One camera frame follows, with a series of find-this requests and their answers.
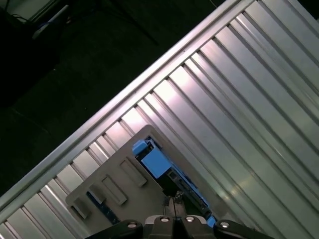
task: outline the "rectangular slot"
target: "rectangular slot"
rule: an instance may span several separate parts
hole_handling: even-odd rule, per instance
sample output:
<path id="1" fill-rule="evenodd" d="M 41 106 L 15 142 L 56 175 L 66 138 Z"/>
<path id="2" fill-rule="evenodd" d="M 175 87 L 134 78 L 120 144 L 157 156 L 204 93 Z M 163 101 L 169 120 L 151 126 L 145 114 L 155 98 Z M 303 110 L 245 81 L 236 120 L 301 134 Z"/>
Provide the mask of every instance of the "rectangular slot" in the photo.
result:
<path id="1" fill-rule="evenodd" d="M 137 170 L 137 168 L 129 161 L 129 159 L 124 160 L 120 164 L 123 171 L 132 179 L 132 181 L 138 186 L 142 187 L 146 184 L 147 180 L 143 175 Z"/>
<path id="2" fill-rule="evenodd" d="M 119 187 L 113 182 L 110 176 L 107 176 L 102 180 L 102 183 L 106 187 L 108 194 L 118 204 L 122 205 L 126 200 L 126 196 L 122 193 Z"/>
<path id="3" fill-rule="evenodd" d="M 86 219 L 90 215 L 90 211 L 80 199 L 74 201 L 71 209 L 82 219 Z"/>

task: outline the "dark background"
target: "dark background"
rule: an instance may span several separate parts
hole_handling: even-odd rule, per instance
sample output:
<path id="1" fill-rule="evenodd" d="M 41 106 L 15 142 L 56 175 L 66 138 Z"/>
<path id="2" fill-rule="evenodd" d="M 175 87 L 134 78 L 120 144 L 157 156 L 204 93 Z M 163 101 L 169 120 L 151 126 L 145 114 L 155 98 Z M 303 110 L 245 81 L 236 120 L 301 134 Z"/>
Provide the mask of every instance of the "dark background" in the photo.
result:
<path id="1" fill-rule="evenodd" d="M 155 42 L 112 6 L 67 26 L 54 70 L 0 108 L 0 196 L 224 0 L 118 2 Z M 312 0 L 300 2 L 319 17 Z"/>

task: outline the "silver screw head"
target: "silver screw head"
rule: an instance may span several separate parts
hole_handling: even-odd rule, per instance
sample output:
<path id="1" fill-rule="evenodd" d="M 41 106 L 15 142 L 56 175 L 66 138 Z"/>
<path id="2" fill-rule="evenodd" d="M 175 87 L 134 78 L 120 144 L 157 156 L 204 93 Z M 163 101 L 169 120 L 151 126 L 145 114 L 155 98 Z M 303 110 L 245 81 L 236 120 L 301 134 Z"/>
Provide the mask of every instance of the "silver screw head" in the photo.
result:
<path id="1" fill-rule="evenodd" d="M 229 224 L 226 223 L 226 222 L 222 222 L 220 225 L 221 225 L 223 228 L 228 228 L 228 227 L 229 227 Z"/>
<path id="2" fill-rule="evenodd" d="M 136 223 L 130 223 L 128 224 L 128 228 L 136 228 Z"/>
<path id="3" fill-rule="evenodd" d="M 161 218 L 160 221 L 163 223 L 167 223 L 169 221 L 169 219 L 168 218 Z"/>
<path id="4" fill-rule="evenodd" d="M 186 218 L 186 221 L 188 221 L 188 222 L 190 222 L 190 223 L 193 222 L 194 220 L 195 220 L 195 219 L 194 219 L 193 217 L 187 217 L 187 218 Z"/>

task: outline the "black cable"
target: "black cable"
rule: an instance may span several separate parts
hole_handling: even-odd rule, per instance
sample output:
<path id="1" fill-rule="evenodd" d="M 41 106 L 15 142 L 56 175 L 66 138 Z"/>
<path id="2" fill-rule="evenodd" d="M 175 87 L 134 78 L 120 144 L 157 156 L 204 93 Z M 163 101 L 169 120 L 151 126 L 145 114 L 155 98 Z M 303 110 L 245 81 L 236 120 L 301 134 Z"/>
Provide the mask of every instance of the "black cable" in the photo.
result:
<path id="1" fill-rule="evenodd" d="M 9 3 L 10 3 L 10 0 L 6 0 L 6 4 L 5 4 L 5 7 L 4 7 L 5 11 L 8 9 Z"/>

